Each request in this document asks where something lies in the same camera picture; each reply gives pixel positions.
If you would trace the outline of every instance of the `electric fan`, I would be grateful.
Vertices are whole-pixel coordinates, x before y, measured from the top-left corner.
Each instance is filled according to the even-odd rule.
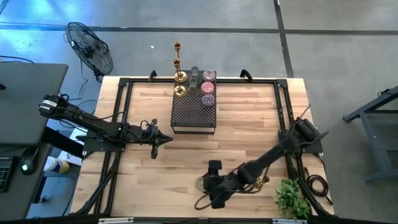
[[[90,28],[80,22],[70,22],[67,25],[66,36],[80,60],[92,69],[97,81],[101,82],[99,77],[112,72],[113,61],[108,45]]]

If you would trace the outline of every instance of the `wooden table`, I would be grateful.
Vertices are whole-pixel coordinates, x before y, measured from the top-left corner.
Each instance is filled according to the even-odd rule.
[[[96,116],[103,117],[113,113],[119,78],[104,78]],[[308,106],[307,93],[303,79],[287,80],[296,117]],[[274,204],[274,194],[281,180],[288,178],[284,158],[271,165],[268,172],[271,180],[258,194],[234,194],[222,209],[207,208],[197,211],[193,207],[203,195],[195,188],[195,179],[207,172],[209,160],[221,160],[223,162],[221,174],[226,174],[243,162],[256,159],[277,144],[279,119],[272,85],[218,84],[217,128],[214,136],[173,133],[170,127],[173,85],[172,83],[135,83],[132,88],[127,121],[139,125],[143,119],[150,121],[157,118],[159,129],[174,140],[159,147],[156,160],[150,158],[150,146],[128,145],[122,154],[119,166],[111,215],[113,217],[280,217],[280,212]],[[126,91],[122,95],[121,110],[125,95]],[[311,111],[308,110],[304,117],[312,121]],[[104,153],[96,152],[83,161],[71,212],[81,208],[97,187],[103,157]],[[303,164],[311,174],[325,177],[322,163],[314,155],[304,154]],[[104,192],[102,209],[106,204],[108,188]],[[333,213],[333,207],[326,199],[317,199],[327,211]],[[206,198],[199,206],[209,202]]]

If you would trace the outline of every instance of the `perforated metal box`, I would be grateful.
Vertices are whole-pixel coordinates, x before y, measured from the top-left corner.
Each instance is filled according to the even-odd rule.
[[[216,78],[213,81],[214,91],[212,95],[215,98],[214,106],[208,107],[203,105],[201,98],[204,95],[201,90],[201,84],[204,82],[202,79],[203,72],[198,72],[198,88],[197,91],[192,92],[189,89],[189,79],[192,74],[190,70],[184,70],[188,75],[188,79],[181,83],[188,92],[183,97],[173,96],[172,118],[171,127],[175,134],[214,134],[216,131],[216,110],[217,110],[217,97],[216,97]]]

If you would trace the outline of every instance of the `computer mouse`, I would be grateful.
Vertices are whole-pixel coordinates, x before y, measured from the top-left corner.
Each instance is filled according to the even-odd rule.
[[[39,148],[37,146],[27,148],[24,153],[22,153],[19,161],[21,172],[25,175],[33,174],[37,169],[38,159]]]

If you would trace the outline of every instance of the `potted plant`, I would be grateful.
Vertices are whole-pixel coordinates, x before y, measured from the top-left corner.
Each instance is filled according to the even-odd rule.
[[[303,197],[299,185],[294,180],[282,180],[278,188],[276,188],[275,204],[282,211],[284,218],[304,217],[308,219],[310,206],[308,201]]]

